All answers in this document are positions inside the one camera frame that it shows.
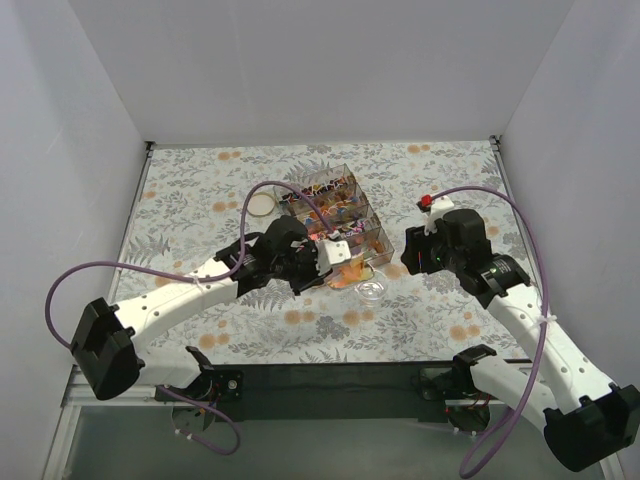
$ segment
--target white backdrop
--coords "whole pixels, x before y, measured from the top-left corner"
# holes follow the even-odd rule
[[[144,144],[66,0],[0,0],[0,478],[40,478],[72,357],[43,305],[77,263],[115,259]],[[70,339],[111,271],[55,301]]]
[[[158,143],[485,140],[573,0],[70,0]]]
[[[559,319],[614,380],[640,386],[640,4],[576,2],[503,137]],[[640,478],[640,445],[621,452]]]

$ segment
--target white cable tie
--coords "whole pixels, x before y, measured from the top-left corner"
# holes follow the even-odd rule
[[[202,291],[203,287],[202,284],[200,283],[200,277],[198,277],[197,273],[192,273],[189,275],[191,278],[193,278],[193,284],[198,287],[198,290]]]
[[[200,290],[200,293],[202,294],[202,295],[200,295],[200,310],[204,311],[204,310],[207,309],[207,304],[206,304],[205,299],[204,299],[204,297],[205,297],[205,295],[204,295],[205,294],[204,285],[202,285],[200,283],[200,278],[198,277],[197,273],[192,273],[190,276],[191,276],[191,278],[193,278],[193,284],[196,287],[198,287],[198,290]]]
[[[518,338],[516,338],[516,342],[520,343],[522,337],[524,337],[527,333],[529,333],[534,328],[540,327],[543,323],[555,323],[558,320],[558,317],[555,315],[549,315],[548,317],[543,317],[540,315],[533,323],[529,326],[529,328],[525,329],[524,332],[520,334]]]

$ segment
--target black bracket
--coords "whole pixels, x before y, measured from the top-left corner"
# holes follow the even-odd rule
[[[98,400],[117,397],[140,376],[144,362],[131,342],[132,328],[125,329],[104,298],[88,304],[71,340],[71,354]]]
[[[233,402],[242,399],[244,375],[241,370],[214,367],[209,359],[196,347],[187,347],[200,367],[200,375],[191,384],[182,389],[168,387],[174,393],[192,400],[207,402]],[[156,389],[154,398],[159,402],[176,400]]]
[[[633,385],[619,388],[595,401],[580,399],[582,406],[563,414],[544,411],[544,438],[556,458],[572,472],[579,472],[630,446],[640,426],[640,392]]]
[[[464,393],[474,393],[478,389],[473,384],[471,377],[471,367],[485,357],[495,356],[496,351],[486,345],[476,345],[475,347],[463,350],[453,357],[453,380]]]

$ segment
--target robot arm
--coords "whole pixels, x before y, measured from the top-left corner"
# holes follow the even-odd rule
[[[231,302],[271,279],[289,282],[295,295],[322,285],[332,269],[351,259],[345,241],[309,240],[293,217],[283,216],[267,231],[246,236],[242,267],[215,282],[172,283],[117,305],[100,298],[82,314],[71,353],[96,398],[116,397],[136,383],[184,388],[210,368],[197,349],[160,352],[149,344],[170,328],[218,303]],[[240,242],[217,252],[190,275],[206,279],[227,273],[237,263]]]
[[[540,298],[528,275],[507,255],[495,254],[484,221],[470,209],[455,209],[442,197],[418,206],[426,226],[406,232],[402,262],[412,275],[449,270],[513,335],[530,358],[541,322],[547,321],[540,374],[523,415],[545,436],[549,448],[570,470],[583,468],[627,447],[640,425],[640,393],[620,388],[600,371],[555,321],[542,318]],[[457,355],[460,377],[470,391],[484,391],[515,408],[527,377],[481,345]]]

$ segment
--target floral tablecloth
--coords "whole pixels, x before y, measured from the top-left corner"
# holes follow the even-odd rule
[[[350,290],[325,287],[294,298],[287,284],[272,281],[186,320],[154,346],[196,345],[214,364],[442,360],[481,342],[506,357],[524,357],[453,274],[410,276],[400,263],[405,229],[424,221],[415,206],[422,195],[470,184],[504,191],[489,142],[157,149],[150,162],[125,243],[127,262],[187,273],[237,240],[241,204],[254,184],[343,163],[396,250],[382,267],[389,291],[375,308]],[[513,213],[502,200],[481,192],[453,199],[481,213],[494,251],[512,255],[531,272]],[[275,216],[248,217],[248,231],[264,231]],[[124,271],[116,300],[165,283]]]

